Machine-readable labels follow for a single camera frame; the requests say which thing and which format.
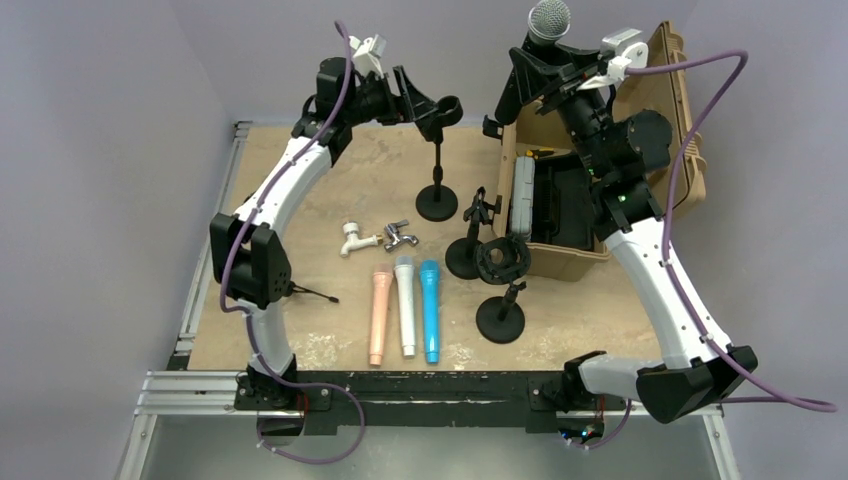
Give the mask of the black glitter microphone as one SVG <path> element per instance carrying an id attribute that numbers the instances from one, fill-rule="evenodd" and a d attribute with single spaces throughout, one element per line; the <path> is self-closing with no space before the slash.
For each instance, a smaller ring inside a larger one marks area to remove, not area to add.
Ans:
<path id="1" fill-rule="evenodd" d="M 571 11 L 561 0 L 542 0 L 527 16 L 528 38 L 537 46 L 550 46 L 566 35 L 571 26 Z"/>

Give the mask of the black stand glitter mic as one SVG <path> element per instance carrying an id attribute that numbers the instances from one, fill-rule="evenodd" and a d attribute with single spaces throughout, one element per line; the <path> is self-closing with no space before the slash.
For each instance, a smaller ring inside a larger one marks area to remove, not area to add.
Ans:
<path id="1" fill-rule="evenodd" d="M 415 207 L 422 218 L 431 222 L 444 222 L 456 213 L 458 199 L 455 192 L 443 184 L 443 129 L 456 125 L 462 119 L 463 107 L 459 98 L 452 95 L 442 97 L 434 107 L 433 112 L 416 122 L 424 139 L 435 146 L 435 164 L 432 170 L 433 183 L 418 193 Z"/>

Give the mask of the black clip stand pink mic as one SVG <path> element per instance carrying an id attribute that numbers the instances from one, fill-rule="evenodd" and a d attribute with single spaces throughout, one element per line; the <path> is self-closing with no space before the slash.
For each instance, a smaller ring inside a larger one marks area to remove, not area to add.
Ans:
<path id="1" fill-rule="evenodd" d="M 499 203 L 489 203 L 485 197 L 486 189 L 481 186 L 463 213 L 463 220 L 468 223 L 466 235 L 453 241 L 445 252 L 445 266 L 459 279 L 473 280 L 479 277 L 474 257 L 477 247 L 482 244 L 479 240 L 480 227 L 492 225 L 492 216 L 500 210 Z"/>

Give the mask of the blue microphone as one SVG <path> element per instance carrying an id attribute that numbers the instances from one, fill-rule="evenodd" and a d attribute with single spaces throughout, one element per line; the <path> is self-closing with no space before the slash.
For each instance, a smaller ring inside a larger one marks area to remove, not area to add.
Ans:
<path id="1" fill-rule="evenodd" d="M 422 288 L 422 319 L 426 362 L 436 365 L 440 360 L 439 290 L 440 269 L 436 260 L 425 260 L 419 269 Z"/>

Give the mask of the white microphone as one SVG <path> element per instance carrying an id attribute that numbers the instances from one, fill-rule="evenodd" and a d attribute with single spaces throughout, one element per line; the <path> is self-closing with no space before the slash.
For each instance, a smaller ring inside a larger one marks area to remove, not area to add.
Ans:
<path id="1" fill-rule="evenodd" d="M 394 265 L 397 280 L 400 341 L 404 358 L 416 355 L 414 274 L 415 266 L 410 256 L 399 256 Z"/>

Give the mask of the pink microphone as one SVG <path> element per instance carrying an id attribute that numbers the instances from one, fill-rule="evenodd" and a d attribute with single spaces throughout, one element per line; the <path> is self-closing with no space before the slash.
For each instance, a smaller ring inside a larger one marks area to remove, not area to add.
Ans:
<path id="1" fill-rule="evenodd" d="M 393 269 L 388 263 L 380 263 L 375 266 L 372 276 L 373 297 L 368 353 L 368 363 L 373 367 L 382 365 L 389 297 L 393 278 Z"/>

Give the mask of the black round-base shock mount stand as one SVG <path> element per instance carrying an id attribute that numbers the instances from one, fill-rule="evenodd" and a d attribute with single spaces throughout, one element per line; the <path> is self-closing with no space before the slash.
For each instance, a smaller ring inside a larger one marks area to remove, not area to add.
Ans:
<path id="1" fill-rule="evenodd" d="M 476 326 L 481 335 L 496 344 L 508 344 L 519 338 L 525 327 L 525 315 L 517 304 L 526 282 L 520 281 L 531 266 L 531 254 L 521 236 L 508 234 L 478 246 L 474 266 L 486 284 L 503 286 L 501 296 L 484 300 L 476 312 Z"/>

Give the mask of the black tripod shock mount stand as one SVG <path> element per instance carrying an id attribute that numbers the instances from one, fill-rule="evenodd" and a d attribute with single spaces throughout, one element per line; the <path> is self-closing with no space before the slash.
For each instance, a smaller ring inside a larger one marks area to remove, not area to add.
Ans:
<path id="1" fill-rule="evenodd" d="M 295 294 L 314 295 L 314 296 L 320 297 L 320 298 L 325 299 L 325 300 L 327 300 L 327 301 L 329 301 L 329 302 L 331 302 L 331 303 L 334 303 L 334 304 L 339 304 L 339 303 L 340 303 L 340 300 L 339 300 L 339 298 L 338 298 L 338 297 L 335 297 L 335 296 L 332 296 L 332 295 L 323 294 L 323 293 L 321 293 L 321 292 L 315 291 L 315 290 L 310 289 L 310 288 L 306 288 L 306 287 L 304 287 L 304 286 L 302 286 L 302 285 L 298 285 L 298 284 L 296 284 L 296 283 L 292 282 L 292 283 L 289 285 L 289 288 L 288 288 L 288 290 L 287 290 L 286 295 L 287 295 L 287 296 L 293 296 L 293 295 L 295 295 Z"/>

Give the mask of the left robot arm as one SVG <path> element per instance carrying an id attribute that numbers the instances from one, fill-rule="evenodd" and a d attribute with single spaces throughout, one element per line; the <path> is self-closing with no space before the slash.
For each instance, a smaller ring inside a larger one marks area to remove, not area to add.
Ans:
<path id="1" fill-rule="evenodd" d="M 281 313 L 282 299 L 303 290 L 292 279 L 283 235 L 306 195 L 351 143 L 354 128 L 410 123 L 426 141 L 439 145 L 444 128 L 463 116 L 457 97 L 428 97 L 401 66 L 393 75 L 388 80 L 378 71 L 358 69 L 344 57 L 323 60 L 315 93 L 306 100 L 276 166 L 233 213 L 218 213 L 210 222 L 219 307 L 242 315 L 250 345 L 248 364 L 237 379 L 238 403 L 255 401 L 281 410 L 307 398 L 311 386 L 297 378 Z"/>

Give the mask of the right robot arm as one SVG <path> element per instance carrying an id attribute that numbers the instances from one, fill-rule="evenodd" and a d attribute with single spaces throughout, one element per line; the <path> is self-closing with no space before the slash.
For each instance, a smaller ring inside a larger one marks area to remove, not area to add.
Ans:
<path id="1" fill-rule="evenodd" d="M 651 322 L 661 356 L 653 361 L 594 351 L 565 364 L 561 392 L 576 407 L 599 395 L 642 404 L 668 424 L 727 398 L 757 367 L 749 346 L 737 346 L 715 323 L 670 242 L 673 206 L 661 205 L 648 183 L 655 171 L 675 173 L 682 153 L 674 127 L 643 109 L 615 119 L 601 89 L 648 67 L 637 45 L 581 50 L 526 44 L 509 52 L 511 71 L 495 109 L 509 125 L 538 104 L 556 112 L 573 150 L 592 177 L 592 230 L 623 267 Z"/>

